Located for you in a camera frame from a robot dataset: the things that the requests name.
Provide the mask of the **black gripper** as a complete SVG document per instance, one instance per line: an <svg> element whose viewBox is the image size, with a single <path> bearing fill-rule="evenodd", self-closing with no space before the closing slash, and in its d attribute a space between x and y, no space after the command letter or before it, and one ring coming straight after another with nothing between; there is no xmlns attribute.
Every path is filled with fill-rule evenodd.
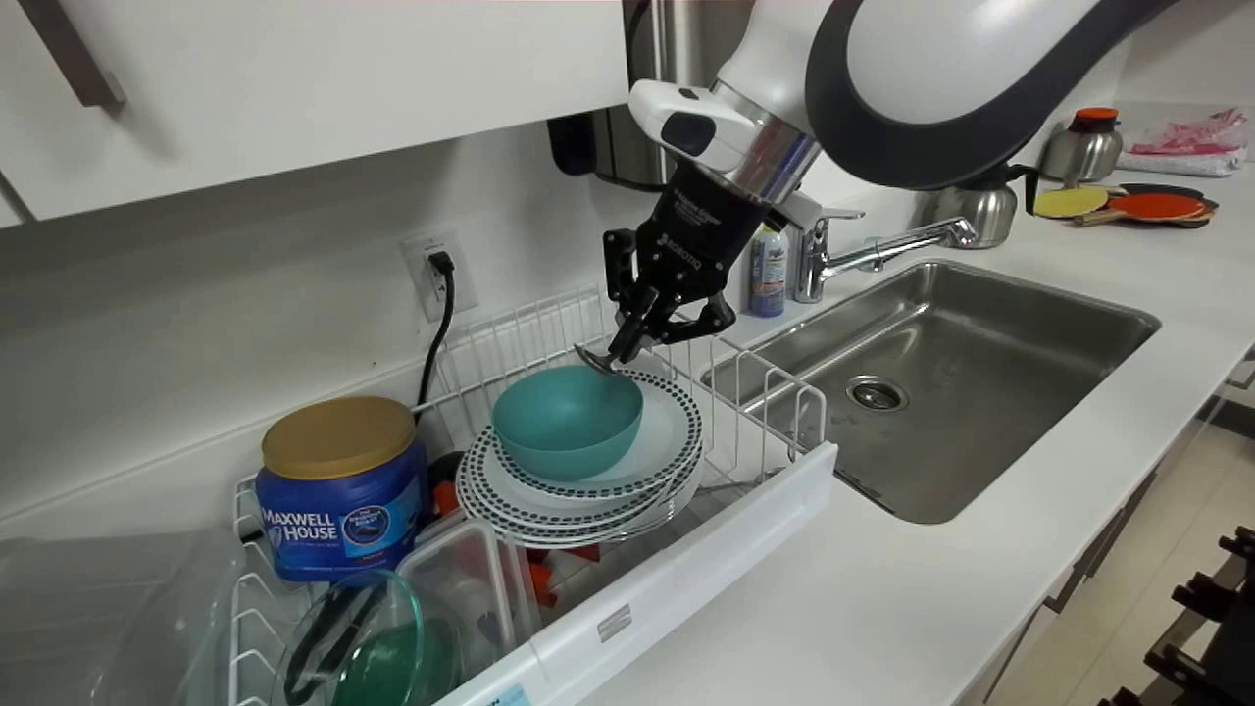
<svg viewBox="0 0 1255 706"><path fill-rule="evenodd" d="M695 164L678 164L639 228L613 228L604 234L606 297L619 306L619 331L606 346L613 366L636 363L647 331L657 346L730 331L738 313L720 291L766 217L766 206Z"/></svg>

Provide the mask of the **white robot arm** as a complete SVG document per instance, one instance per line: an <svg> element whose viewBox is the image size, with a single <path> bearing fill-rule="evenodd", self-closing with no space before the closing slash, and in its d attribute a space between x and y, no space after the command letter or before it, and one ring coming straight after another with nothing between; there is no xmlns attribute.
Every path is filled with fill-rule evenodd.
<svg viewBox="0 0 1255 706"><path fill-rule="evenodd" d="M730 331L730 267L760 224L796 213L819 159L882 190L972 183L1170 6L754 0L713 83L628 89L631 123L678 169L644 224L604 234L606 357Z"/></svg>

